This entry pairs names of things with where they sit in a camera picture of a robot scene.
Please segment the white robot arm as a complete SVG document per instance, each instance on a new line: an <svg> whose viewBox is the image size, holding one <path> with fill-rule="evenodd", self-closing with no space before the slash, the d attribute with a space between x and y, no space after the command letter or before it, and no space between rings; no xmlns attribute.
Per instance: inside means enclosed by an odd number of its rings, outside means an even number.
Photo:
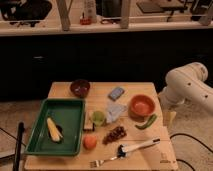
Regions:
<svg viewBox="0 0 213 171"><path fill-rule="evenodd" d="M170 70L165 77L166 86L159 94L161 107L168 110L188 99L213 114L213 88L205 84L207 78L208 70L200 62Z"/></svg>

